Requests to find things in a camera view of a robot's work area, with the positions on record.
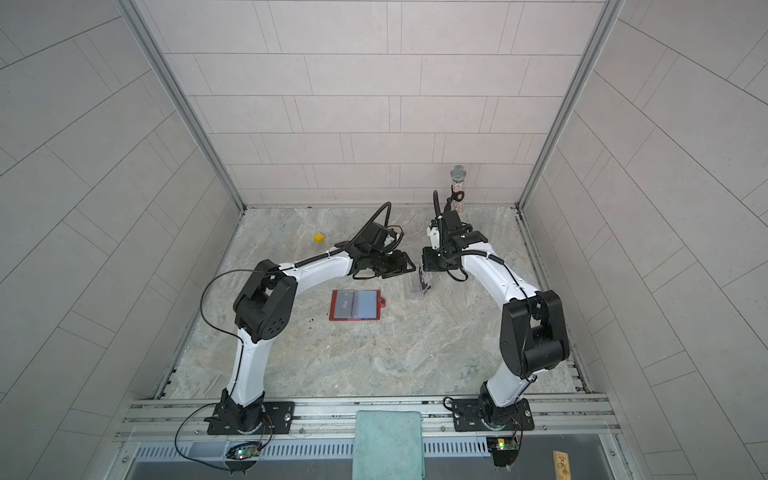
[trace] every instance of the teal cloth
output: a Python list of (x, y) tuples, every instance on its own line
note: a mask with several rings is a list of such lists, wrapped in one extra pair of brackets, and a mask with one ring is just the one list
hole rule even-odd
[(423, 479), (421, 414), (357, 412), (352, 480)]

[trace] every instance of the yellow wooden tag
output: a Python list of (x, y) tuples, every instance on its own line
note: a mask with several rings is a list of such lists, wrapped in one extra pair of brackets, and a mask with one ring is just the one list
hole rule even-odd
[(571, 480), (571, 462), (568, 460), (568, 454), (554, 450), (554, 474), (557, 480)]

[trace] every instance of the metal corner post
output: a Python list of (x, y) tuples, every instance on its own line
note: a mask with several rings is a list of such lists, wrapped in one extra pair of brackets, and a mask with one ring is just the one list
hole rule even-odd
[(579, 95), (581, 95), (581, 91), (584, 90), (589, 74), (592, 72), (592, 68), (594, 68), (594, 64), (598, 60), (600, 50), (603, 48), (608, 35), (611, 33), (611, 29), (616, 22), (619, 10), (623, 4), (624, 0), (605, 0), (605, 3), (603, 4), (603, 9), (600, 12), (598, 21), (594, 25), (592, 35), (587, 42), (587, 47), (584, 49), (584, 54), (581, 56), (581, 60), (576, 67), (576, 72), (571, 79), (571, 84), (568, 85), (568, 90), (565, 92), (563, 103), (560, 105), (560, 109), (554, 117), (552, 126), (547, 133), (544, 146), (541, 148), (538, 159), (536, 159), (536, 163), (533, 166), (531, 176), (525, 184), (525, 189), (518, 202), (518, 209), (521, 214), (531, 200), (533, 190), (536, 188), (549, 157), (552, 155), (554, 146), (557, 144), (558, 139), (562, 134), (565, 122), (568, 120), (568, 115), (573, 111), (576, 106), (576, 100), (578, 100)]
[(152, 34), (144, 22), (141, 13), (136, 8), (134, 0), (114, 0), (118, 7), (118, 11), (123, 16), (125, 23), (131, 30), (136, 42), (144, 52), (144, 56), (150, 63), (150, 66), (154, 70), (160, 83), (165, 88), (171, 101), (174, 103), (176, 110), (179, 112), (182, 121), (187, 125), (192, 138), (200, 147), (200, 151), (210, 163), (210, 166), (214, 168), (217, 177), (223, 182), (224, 186), (229, 191), (232, 201), (237, 205), (237, 209), (242, 213), (245, 210), (245, 203), (237, 192), (229, 174), (224, 169), (224, 166), (219, 158), (214, 146), (211, 144), (205, 130), (201, 126), (200, 120), (197, 118), (194, 110), (187, 101), (187, 97), (181, 91), (181, 86), (174, 77), (170, 70), (170, 66), (165, 60), (163, 53), (160, 51), (155, 42)]

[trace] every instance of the tile wall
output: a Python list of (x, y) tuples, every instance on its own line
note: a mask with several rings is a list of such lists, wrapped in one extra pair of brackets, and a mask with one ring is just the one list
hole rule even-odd
[(768, 3), (627, 0), (525, 217), (646, 478), (768, 478)]
[(83, 475), (237, 216), (110, 0), (2, 2), (0, 478)]
[(137, 0), (246, 204), (516, 202), (601, 2)]

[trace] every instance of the microfiber cloth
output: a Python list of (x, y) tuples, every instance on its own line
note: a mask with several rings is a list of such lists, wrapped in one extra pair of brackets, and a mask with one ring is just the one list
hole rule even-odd
[(423, 480), (421, 414), (358, 411), (352, 479)]

